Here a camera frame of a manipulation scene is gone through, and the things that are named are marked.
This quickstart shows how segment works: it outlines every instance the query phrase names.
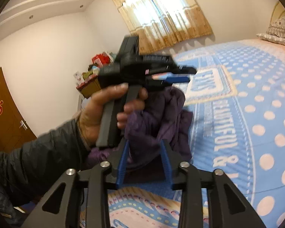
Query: sheer curtain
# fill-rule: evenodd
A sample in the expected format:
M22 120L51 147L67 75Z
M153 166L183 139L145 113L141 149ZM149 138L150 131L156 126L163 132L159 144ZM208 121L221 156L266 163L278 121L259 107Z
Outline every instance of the sheer curtain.
M113 0L130 33L139 35L140 53L212 34L195 0Z

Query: wooden door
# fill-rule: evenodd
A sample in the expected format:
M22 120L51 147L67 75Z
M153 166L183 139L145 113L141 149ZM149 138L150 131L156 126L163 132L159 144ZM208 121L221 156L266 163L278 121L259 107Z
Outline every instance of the wooden door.
M34 139L36 136L18 111L0 68L0 151L8 153Z

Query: jacket sleeve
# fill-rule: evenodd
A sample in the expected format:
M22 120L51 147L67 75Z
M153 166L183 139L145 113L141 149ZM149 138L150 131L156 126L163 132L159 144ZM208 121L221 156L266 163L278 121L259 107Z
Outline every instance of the jacket sleeve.
M71 120L9 154L0 152L0 183L13 205L21 206L45 194L65 170L80 170L87 155Z

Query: pillow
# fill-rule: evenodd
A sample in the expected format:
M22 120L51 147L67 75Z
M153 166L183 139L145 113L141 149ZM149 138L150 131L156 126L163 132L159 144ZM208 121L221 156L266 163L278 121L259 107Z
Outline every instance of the pillow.
M259 39L285 45L285 16L271 23L266 33L258 33Z

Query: white wall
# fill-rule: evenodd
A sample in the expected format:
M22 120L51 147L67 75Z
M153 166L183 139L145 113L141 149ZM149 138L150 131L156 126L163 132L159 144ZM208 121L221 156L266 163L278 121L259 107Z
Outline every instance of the white wall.
M38 136L77 111L76 71L104 47L85 13L53 17L0 41L0 67L20 113Z
M277 2L277 0L196 1L214 34L181 42L163 52L173 54L205 45L255 38L256 33L266 31ZM91 26L97 29L106 48L117 52L129 30L112 0L95 0L86 12Z

